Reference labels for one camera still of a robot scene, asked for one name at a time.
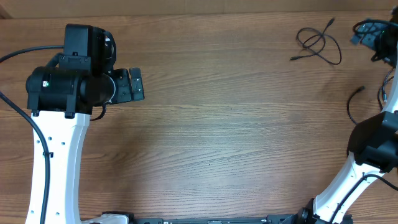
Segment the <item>black USB cable long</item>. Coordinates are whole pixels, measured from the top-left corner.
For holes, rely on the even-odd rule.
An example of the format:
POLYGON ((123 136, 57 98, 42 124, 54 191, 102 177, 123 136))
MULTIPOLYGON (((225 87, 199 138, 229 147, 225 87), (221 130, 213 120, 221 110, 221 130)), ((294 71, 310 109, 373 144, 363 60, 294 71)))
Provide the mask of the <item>black USB cable long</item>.
POLYGON ((326 33, 326 31, 334 23, 334 21, 335 21, 335 18, 332 17, 328 21, 328 23, 326 24, 326 26, 323 30, 318 30, 318 29, 315 29, 312 27, 304 27, 304 28, 299 29, 295 36, 295 40, 301 46, 302 50, 309 52, 309 54, 293 56, 293 57, 289 58, 289 60, 293 61, 293 60, 298 60, 298 59, 302 59, 302 58, 319 57, 329 65, 339 65, 343 59, 340 45, 334 37, 332 37, 331 35, 326 33), (311 33, 313 33, 313 35, 311 35, 310 37, 308 37, 305 40, 302 40, 300 38, 300 35, 303 32, 311 32, 311 33), (332 40, 338 50, 339 59, 337 62, 332 62, 331 60, 328 60, 327 58, 325 58, 322 55, 322 52, 325 49, 326 44, 327 44, 327 39, 332 40))

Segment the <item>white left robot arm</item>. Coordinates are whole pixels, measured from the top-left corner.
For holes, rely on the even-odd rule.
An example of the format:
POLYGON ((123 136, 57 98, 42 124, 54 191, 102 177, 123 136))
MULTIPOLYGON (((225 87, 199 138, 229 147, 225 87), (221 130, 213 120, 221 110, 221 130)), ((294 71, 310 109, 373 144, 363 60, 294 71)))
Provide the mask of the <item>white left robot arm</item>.
POLYGON ((81 154, 93 108, 144 99, 141 71, 116 69, 116 54, 110 32, 69 24, 63 52, 27 78, 34 124, 27 223, 80 223, 81 154))

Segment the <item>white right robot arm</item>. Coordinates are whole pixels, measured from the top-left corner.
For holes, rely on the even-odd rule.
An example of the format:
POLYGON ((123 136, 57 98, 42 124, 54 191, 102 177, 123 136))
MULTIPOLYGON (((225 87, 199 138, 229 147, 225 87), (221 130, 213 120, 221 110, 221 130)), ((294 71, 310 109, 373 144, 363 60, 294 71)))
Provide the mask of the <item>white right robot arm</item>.
POLYGON ((397 167, 397 8, 388 21, 365 19, 353 26, 354 44, 374 51, 371 61, 392 68, 377 92, 379 114, 356 123, 349 137, 347 160, 331 184, 294 215, 268 215, 265 223, 352 223, 348 209, 375 181, 397 186, 384 174, 397 167))

